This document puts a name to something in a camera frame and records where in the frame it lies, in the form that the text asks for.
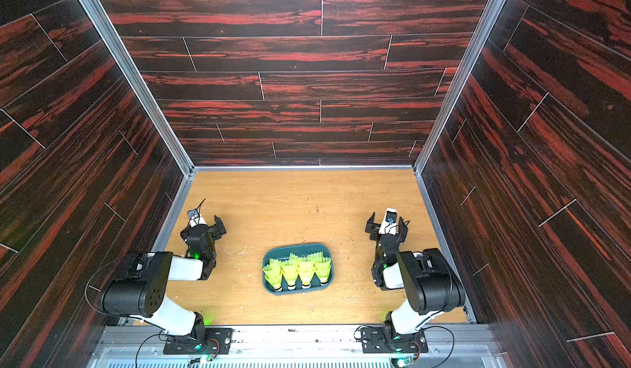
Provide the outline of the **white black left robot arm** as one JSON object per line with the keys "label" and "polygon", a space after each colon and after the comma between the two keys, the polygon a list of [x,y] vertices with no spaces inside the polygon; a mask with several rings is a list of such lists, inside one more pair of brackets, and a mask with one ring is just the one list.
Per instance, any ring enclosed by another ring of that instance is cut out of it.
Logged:
{"label": "white black left robot arm", "polygon": [[217,264],[215,242],[227,233],[221,218],[209,225],[197,210],[181,231],[184,256],[171,251],[137,252],[125,257],[105,285],[97,308],[106,315],[144,320],[173,338],[201,343],[203,316],[166,296],[170,281],[206,281]]}

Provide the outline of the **yellow shuttlecock four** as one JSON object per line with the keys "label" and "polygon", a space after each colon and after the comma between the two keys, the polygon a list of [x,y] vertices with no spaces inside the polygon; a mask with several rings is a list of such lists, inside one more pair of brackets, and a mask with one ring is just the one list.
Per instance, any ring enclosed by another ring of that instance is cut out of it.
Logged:
{"label": "yellow shuttlecock four", "polygon": [[309,288],[315,275],[315,264],[309,261],[302,261],[298,264],[298,276],[301,280],[302,288]]}

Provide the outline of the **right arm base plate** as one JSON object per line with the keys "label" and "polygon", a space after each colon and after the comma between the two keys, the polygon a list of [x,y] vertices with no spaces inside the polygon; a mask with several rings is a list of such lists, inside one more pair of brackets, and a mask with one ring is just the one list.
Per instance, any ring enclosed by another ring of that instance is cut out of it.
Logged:
{"label": "right arm base plate", "polygon": [[361,343],[365,354],[423,354],[428,346],[423,332],[399,334],[384,326],[360,325],[353,338]]}

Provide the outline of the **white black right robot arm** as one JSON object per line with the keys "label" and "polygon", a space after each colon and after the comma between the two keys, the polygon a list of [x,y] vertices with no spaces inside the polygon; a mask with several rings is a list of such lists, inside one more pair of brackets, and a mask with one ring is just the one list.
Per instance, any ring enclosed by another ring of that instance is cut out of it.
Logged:
{"label": "white black right robot arm", "polygon": [[463,284],[439,249],[400,250],[409,223],[396,210],[387,209],[381,222],[372,215],[365,232],[376,243],[373,283],[385,291],[403,289],[406,295],[401,306],[386,315],[388,335],[416,334],[436,317],[465,305]]}

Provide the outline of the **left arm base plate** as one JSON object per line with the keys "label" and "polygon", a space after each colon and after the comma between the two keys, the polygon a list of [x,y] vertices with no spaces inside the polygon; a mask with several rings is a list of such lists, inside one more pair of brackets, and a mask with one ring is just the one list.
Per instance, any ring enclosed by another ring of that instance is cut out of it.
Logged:
{"label": "left arm base plate", "polygon": [[233,341],[233,329],[225,327],[205,327],[198,339],[191,335],[168,335],[164,355],[227,355]]}

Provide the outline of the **yellow shuttlecock three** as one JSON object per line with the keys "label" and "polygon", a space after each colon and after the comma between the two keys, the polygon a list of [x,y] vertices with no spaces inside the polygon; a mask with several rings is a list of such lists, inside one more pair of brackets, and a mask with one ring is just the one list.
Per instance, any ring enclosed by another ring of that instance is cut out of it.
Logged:
{"label": "yellow shuttlecock three", "polygon": [[307,256],[307,260],[309,262],[314,263],[314,264],[322,263],[324,261],[324,259],[325,259],[325,257],[324,257],[324,253],[322,251],[315,252],[315,253],[312,253],[312,254]]}

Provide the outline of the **yellow shuttlecock eight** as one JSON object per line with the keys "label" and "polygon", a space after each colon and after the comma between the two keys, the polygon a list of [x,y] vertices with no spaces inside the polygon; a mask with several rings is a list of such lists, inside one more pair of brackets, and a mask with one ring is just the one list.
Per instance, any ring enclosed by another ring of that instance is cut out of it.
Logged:
{"label": "yellow shuttlecock eight", "polygon": [[275,292],[282,289],[283,274],[281,261],[270,259],[269,263],[263,267],[263,274],[266,282]]}

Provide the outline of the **yellow shuttlecock two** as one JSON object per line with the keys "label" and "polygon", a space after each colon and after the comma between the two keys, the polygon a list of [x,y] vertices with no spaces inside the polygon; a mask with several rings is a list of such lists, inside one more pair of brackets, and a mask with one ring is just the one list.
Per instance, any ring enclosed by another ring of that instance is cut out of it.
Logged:
{"label": "yellow shuttlecock two", "polygon": [[304,258],[302,256],[298,256],[293,253],[289,254],[289,259],[287,260],[287,262],[291,265],[298,265],[302,261],[304,261]]}

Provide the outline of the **yellow shuttlecock nine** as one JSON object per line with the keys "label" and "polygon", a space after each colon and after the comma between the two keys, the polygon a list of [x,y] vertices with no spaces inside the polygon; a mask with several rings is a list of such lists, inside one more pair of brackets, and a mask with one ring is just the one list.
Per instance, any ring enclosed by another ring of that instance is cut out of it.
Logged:
{"label": "yellow shuttlecock nine", "polygon": [[288,290],[296,288],[298,278],[298,263],[296,261],[284,261],[281,263],[281,272],[287,283]]}

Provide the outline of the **yellow shuttlecock one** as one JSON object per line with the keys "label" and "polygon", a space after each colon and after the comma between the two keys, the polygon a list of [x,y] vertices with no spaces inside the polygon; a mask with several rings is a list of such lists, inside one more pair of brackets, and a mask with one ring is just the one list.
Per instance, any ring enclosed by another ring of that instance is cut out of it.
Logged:
{"label": "yellow shuttlecock one", "polygon": [[329,257],[317,259],[314,263],[315,276],[319,279],[320,284],[328,284],[330,281],[330,273],[332,269],[332,260]]}

